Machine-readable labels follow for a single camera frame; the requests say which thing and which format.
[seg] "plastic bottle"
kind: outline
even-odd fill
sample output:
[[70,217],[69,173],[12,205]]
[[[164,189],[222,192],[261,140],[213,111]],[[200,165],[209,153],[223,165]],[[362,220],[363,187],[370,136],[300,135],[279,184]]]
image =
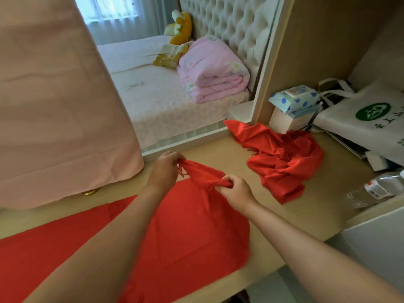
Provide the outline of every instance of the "plastic bottle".
[[356,209],[366,209],[404,193],[404,170],[386,172],[362,188],[347,194],[346,202]]

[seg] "hand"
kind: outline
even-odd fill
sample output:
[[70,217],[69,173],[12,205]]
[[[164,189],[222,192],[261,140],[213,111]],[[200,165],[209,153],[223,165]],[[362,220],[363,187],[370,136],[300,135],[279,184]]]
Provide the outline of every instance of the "hand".
[[167,194],[177,181],[179,174],[178,159],[185,159],[185,156],[181,153],[173,153],[171,151],[167,151],[161,155],[154,162],[146,187],[152,187]]
[[226,188],[224,186],[216,186],[216,190],[220,192],[229,202],[229,204],[238,212],[247,215],[248,208],[251,205],[258,204],[255,199],[250,186],[245,179],[235,175],[226,175],[224,179],[233,183],[233,188]]

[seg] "tufted headboard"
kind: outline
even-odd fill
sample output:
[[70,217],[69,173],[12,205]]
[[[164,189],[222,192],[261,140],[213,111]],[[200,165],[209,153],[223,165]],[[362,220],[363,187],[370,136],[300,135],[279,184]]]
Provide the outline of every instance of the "tufted headboard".
[[179,0],[192,16],[193,37],[223,40],[250,71],[253,91],[279,0]]

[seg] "wooden desk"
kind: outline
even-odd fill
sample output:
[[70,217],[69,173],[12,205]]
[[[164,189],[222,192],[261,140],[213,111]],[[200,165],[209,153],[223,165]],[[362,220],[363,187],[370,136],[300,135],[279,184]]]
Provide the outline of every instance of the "wooden desk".
[[[339,233],[354,212],[342,207],[342,197],[349,190],[366,183],[374,173],[364,162],[326,134],[314,135],[326,153],[315,176],[305,183],[303,196],[285,205],[279,204],[261,186],[259,176],[247,168],[251,152],[242,149],[231,137],[200,145],[184,152],[188,159],[210,167],[234,173],[247,180],[255,197],[280,216],[312,234],[326,240]],[[100,204],[109,203],[139,193],[149,174],[151,164],[132,179],[109,184],[92,196],[75,195],[26,211],[0,210],[0,238],[17,234],[38,225],[69,216]],[[221,302],[238,291],[284,265],[272,246],[251,225],[250,259],[241,270],[218,280],[178,300],[178,303]]]

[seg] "pink quilt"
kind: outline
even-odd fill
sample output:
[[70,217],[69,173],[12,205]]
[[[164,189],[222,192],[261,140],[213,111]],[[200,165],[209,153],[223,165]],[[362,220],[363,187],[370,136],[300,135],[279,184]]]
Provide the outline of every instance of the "pink quilt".
[[181,84],[195,103],[213,101],[243,91],[250,73],[220,39],[202,37],[180,58]]

